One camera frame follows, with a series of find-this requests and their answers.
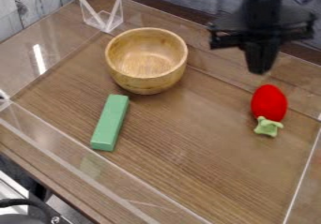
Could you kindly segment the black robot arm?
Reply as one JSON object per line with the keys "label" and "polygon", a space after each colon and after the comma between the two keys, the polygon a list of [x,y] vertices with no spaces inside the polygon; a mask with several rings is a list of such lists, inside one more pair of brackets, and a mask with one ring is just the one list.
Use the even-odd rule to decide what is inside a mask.
{"label": "black robot arm", "polygon": [[285,42],[313,38],[316,14],[283,0],[242,0],[240,8],[208,24],[210,48],[238,47],[245,53],[249,72],[272,70]]}

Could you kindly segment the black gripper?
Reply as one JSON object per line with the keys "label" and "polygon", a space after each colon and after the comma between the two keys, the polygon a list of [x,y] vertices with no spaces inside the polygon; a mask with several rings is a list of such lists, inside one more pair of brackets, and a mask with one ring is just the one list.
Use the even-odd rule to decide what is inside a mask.
{"label": "black gripper", "polygon": [[244,4],[209,23],[210,47],[244,49],[249,72],[264,75],[272,70],[280,46],[313,37],[316,20],[317,15],[304,7]]}

